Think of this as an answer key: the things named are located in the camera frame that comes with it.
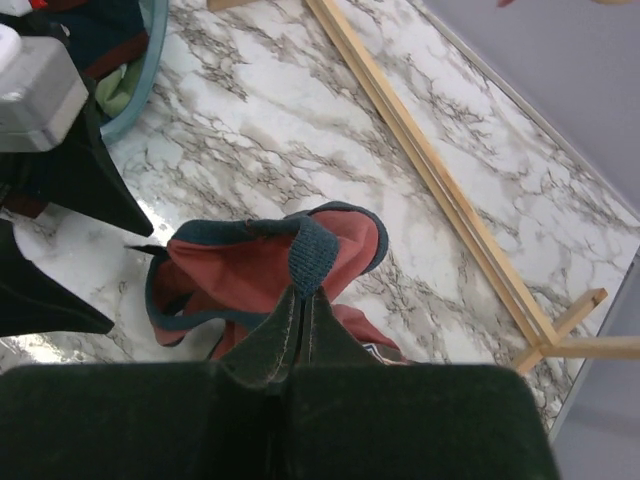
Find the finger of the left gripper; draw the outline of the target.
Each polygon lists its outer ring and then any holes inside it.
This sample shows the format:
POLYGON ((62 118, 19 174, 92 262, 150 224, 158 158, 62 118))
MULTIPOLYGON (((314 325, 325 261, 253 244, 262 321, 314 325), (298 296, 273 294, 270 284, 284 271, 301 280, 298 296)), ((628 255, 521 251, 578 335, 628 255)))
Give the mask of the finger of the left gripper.
POLYGON ((1 155, 1 207, 35 219, 54 204, 148 237, 153 225, 129 192, 100 132, 94 80, 64 141, 48 152, 1 155))
POLYGON ((13 224, 1 222, 3 337, 58 331, 107 334, 113 327, 113 321, 26 259, 13 224))

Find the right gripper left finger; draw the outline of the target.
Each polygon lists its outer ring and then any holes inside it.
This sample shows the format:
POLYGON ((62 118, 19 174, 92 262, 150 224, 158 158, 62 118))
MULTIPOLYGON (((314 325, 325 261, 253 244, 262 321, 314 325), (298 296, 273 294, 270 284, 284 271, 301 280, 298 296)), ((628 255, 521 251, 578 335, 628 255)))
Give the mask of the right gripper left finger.
POLYGON ((282 479, 279 379, 224 362, 29 365, 1 377, 5 479, 282 479))

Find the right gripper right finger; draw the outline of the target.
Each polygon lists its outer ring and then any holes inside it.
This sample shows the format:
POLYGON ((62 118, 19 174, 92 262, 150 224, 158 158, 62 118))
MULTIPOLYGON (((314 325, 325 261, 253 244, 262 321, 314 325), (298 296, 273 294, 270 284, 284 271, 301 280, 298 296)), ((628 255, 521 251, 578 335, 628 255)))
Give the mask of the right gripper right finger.
POLYGON ((525 381, 495 365, 375 360, 323 292, 296 299, 276 479, 555 479, 525 381))

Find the red tank top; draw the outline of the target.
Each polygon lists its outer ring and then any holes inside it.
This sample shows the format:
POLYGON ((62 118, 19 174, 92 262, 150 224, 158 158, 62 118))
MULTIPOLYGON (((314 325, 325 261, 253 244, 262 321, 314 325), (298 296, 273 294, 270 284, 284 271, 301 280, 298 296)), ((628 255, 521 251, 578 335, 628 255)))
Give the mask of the red tank top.
POLYGON ((193 329, 221 319, 212 350, 220 359, 259 327, 292 286, 323 289, 334 301, 385 258, 388 234, 373 212, 329 202, 282 219, 191 220, 152 257, 145 307, 156 341, 179 344, 193 329))

